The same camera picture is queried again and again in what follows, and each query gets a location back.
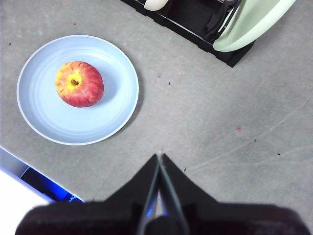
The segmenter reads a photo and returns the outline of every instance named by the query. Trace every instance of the plate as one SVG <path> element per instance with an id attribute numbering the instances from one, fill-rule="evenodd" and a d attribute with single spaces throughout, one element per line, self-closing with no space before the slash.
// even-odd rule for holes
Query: plate
<path id="1" fill-rule="evenodd" d="M 56 92 L 54 79 L 62 64 L 84 61 L 100 72 L 104 94 L 94 105 L 70 106 Z M 139 94 L 136 71 L 128 57 L 106 40 L 71 35 L 53 40 L 32 54 L 17 84 L 18 106 L 27 124 L 46 139 L 85 145 L 120 130 L 134 112 Z"/>

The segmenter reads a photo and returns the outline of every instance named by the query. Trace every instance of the concrete floor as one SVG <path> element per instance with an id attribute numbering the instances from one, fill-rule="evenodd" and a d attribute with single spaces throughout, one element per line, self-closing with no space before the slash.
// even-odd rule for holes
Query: concrete floor
<path id="1" fill-rule="evenodd" d="M 1 10 L 4 148 L 84 200 L 105 199 L 161 149 L 217 200 L 290 207 L 313 231 L 310 0 L 297 1 L 234 68 L 118 0 L 10 0 Z M 117 45 L 139 77 L 131 120 L 87 146 L 42 138 L 16 100 L 27 58 L 71 34 Z"/>

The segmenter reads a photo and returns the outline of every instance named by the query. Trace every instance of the black plastic base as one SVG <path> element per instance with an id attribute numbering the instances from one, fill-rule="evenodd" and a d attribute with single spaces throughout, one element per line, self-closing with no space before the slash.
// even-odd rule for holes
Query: black plastic base
<path id="1" fill-rule="evenodd" d="M 149 16 L 156 23 L 165 26 L 180 36 L 210 52 L 219 60 L 234 67 L 238 61 L 252 48 L 254 42 L 231 52 L 220 52 L 213 48 L 214 40 L 206 40 L 205 25 L 214 14 L 217 14 L 222 3 L 217 0 L 174 0 L 168 1 L 159 11 L 148 11 L 144 8 L 146 0 L 122 0 L 142 15 Z"/>

